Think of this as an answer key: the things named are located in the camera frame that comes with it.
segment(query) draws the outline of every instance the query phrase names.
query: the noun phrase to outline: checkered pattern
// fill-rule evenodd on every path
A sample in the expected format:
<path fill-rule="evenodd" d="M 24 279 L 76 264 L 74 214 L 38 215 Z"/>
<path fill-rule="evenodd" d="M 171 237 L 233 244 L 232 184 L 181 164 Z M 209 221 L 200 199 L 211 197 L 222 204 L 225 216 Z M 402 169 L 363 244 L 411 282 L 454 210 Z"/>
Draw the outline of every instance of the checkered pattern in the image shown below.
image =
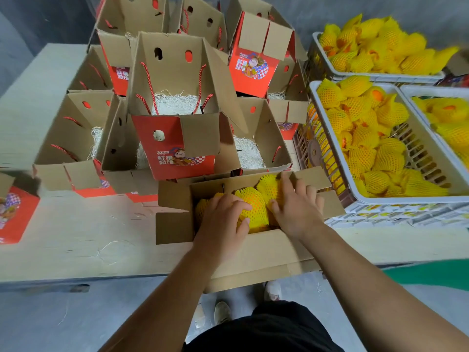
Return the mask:
<path fill-rule="evenodd" d="M 107 180 L 102 180 L 101 179 L 101 188 L 102 189 L 109 188 L 110 186 L 111 186 L 111 184 L 109 184 L 109 182 Z"/>
<path fill-rule="evenodd" d="M 12 206 L 20 206 L 21 205 L 21 199 L 20 199 L 20 196 L 19 195 L 16 195 L 12 192 L 9 192 L 7 194 L 7 199 L 6 199 L 6 202 L 5 202 L 5 207 L 8 209 L 9 207 L 12 207 Z"/>
<path fill-rule="evenodd" d="M 202 163 L 205 160 L 205 157 L 195 157 L 195 158 L 190 158 L 192 159 L 191 163 L 189 165 L 197 165 Z"/>
<path fill-rule="evenodd" d="M 128 68 L 116 67 L 116 74 L 119 79 L 128 81 Z"/>
<path fill-rule="evenodd" d="M 293 124 L 290 122 L 277 122 L 280 131 L 288 131 L 293 128 Z"/>
<path fill-rule="evenodd" d="M 254 76 L 254 79 L 256 80 L 262 79 L 269 72 L 269 66 L 267 63 L 264 63 L 261 66 L 256 66 L 254 69 L 256 70 L 256 75 Z"/>

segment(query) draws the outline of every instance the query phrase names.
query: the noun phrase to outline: gray floor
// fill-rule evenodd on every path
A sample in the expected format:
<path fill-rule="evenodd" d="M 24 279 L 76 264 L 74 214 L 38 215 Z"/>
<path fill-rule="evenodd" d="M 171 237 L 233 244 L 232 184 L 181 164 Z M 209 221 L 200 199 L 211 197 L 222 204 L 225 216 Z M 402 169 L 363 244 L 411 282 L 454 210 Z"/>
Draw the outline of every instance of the gray floor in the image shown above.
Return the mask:
<path fill-rule="evenodd" d="M 89 282 L 88 293 L 0 293 L 2 352 L 94 352 L 163 280 L 132 278 Z M 307 306 L 346 351 L 364 351 L 330 284 L 320 272 L 280 280 L 285 300 Z M 406 289 L 469 335 L 469 292 L 437 286 Z M 186 341 L 213 325 L 217 300 L 228 302 L 233 317 L 251 314 L 256 306 L 253 286 L 202 296 L 205 324 L 192 322 Z"/>

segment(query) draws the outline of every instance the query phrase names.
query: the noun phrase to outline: gray wall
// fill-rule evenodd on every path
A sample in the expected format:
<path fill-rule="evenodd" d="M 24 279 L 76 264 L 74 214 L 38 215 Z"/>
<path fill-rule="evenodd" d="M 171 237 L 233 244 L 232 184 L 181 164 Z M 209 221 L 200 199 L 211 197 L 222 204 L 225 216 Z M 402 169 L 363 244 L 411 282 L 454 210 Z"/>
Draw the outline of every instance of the gray wall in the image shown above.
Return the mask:
<path fill-rule="evenodd" d="M 90 8 L 99 0 L 85 0 Z M 216 3 L 217 0 L 206 0 Z M 364 18 L 392 15 L 402 29 L 421 32 L 428 46 L 442 48 L 469 44 L 469 0 L 266 0 L 273 4 L 300 35 L 307 49 L 313 32 L 326 23 L 342 26 L 347 19 L 362 12 Z M 226 11 L 229 0 L 221 0 Z M 0 13 L 0 96 L 31 61 L 24 50 L 25 40 L 11 30 Z"/>

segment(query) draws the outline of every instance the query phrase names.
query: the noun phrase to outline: person's right hand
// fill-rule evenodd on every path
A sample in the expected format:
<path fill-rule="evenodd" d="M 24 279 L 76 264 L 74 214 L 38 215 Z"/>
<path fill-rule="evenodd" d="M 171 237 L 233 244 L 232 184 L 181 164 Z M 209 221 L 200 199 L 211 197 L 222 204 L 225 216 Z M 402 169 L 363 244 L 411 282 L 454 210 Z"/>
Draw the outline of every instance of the person's right hand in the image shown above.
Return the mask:
<path fill-rule="evenodd" d="M 317 196 L 316 189 L 306 186 L 302 179 L 296 181 L 296 188 L 293 189 L 290 172 L 282 172 L 281 180 L 283 207 L 279 207 L 276 200 L 271 200 L 269 208 L 288 236 L 303 240 L 308 232 L 324 225 L 324 198 Z"/>

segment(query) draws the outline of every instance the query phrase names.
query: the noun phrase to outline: sneaker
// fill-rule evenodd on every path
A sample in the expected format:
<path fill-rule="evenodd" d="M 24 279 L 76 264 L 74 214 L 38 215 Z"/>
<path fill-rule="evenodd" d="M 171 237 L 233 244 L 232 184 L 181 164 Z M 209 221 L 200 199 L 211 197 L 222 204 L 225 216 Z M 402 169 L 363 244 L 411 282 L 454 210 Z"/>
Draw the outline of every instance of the sneaker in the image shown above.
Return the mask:
<path fill-rule="evenodd" d="M 220 301 L 215 305 L 215 325 L 231 321 L 231 309 L 227 303 Z"/>
<path fill-rule="evenodd" d="M 266 288 L 264 290 L 264 300 L 265 301 L 278 301 L 282 300 L 282 288 L 280 283 L 276 280 L 267 282 Z"/>

